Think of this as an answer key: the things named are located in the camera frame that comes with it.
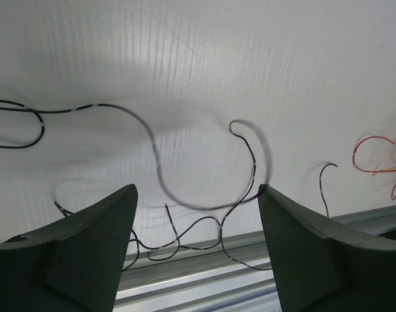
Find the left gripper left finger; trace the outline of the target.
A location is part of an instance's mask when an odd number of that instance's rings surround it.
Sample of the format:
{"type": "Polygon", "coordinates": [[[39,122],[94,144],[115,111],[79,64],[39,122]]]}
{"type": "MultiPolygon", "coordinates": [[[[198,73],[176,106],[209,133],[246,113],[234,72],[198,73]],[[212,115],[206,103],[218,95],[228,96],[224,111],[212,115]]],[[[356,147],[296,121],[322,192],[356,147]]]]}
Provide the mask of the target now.
{"type": "Polygon", "coordinates": [[[0,311],[112,311],[138,201],[134,184],[0,243],[0,311]]]}

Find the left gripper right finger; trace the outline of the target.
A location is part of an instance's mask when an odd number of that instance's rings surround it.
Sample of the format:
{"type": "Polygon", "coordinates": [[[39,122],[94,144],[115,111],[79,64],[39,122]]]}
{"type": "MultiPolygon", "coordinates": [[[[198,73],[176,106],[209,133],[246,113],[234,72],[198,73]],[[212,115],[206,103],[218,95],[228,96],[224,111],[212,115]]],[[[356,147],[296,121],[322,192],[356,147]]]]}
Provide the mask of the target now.
{"type": "Polygon", "coordinates": [[[332,219],[259,191],[283,311],[396,311],[396,206],[332,219]]]}

